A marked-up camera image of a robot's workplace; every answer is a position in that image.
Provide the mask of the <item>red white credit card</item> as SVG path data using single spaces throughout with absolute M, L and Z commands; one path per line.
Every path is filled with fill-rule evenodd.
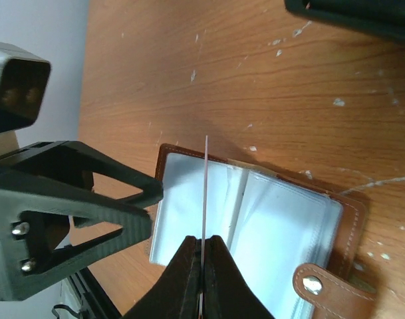
M 202 241 L 201 241 L 201 292 L 199 297 L 198 318 L 203 318 L 203 292 L 204 292 L 204 264 L 205 264 L 205 234 L 207 218 L 207 175 L 208 175 L 208 136 L 205 136 L 204 152 L 204 175 L 203 175 L 203 205 L 202 205 Z

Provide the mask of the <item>black bin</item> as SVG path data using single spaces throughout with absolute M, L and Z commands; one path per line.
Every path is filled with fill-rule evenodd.
M 312 21 L 405 43 L 405 0 L 285 0 L 285 8 Z

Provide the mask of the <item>brown leather card holder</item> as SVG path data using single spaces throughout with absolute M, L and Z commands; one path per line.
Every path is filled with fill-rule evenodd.
M 163 144 L 163 183 L 150 262 L 167 265 L 202 237 L 204 154 Z M 376 293 L 349 275 L 366 210 L 282 174 L 208 156 L 206 237 L 223 239 L 249 288 L 275 318 L 370 318 Z

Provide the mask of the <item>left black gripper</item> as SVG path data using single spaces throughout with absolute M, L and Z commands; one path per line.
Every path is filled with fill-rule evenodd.
M 147 212 L 72 187 L 60 165 L 70 141 L 39 142 L 0 155 L 0 301 L 22 301 L 151 235 Z M 72 228 L 117 230 L 59 247 Z

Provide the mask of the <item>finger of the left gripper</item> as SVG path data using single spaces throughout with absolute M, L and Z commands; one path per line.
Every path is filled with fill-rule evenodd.
M 137 194 L 118 199 L 132 206 L 151 206 L 163 198 L 161 181 L 78 141 L 38 142 L 7 152 L 0 155 L 0 168 L 51 178 L 87 190 L 93 188 L 93 174 L 97 173 L 140 189 Z

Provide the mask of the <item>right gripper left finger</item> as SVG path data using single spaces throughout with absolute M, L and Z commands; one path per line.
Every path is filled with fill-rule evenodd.
M 197 318 L 201 241 L 187 236 L 154 286 L 124 318 Z

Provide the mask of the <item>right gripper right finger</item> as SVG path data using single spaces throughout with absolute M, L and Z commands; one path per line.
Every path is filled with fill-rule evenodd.
M 273 317 L 248 287 L 218 235 L 205 241 L 205 317 Z

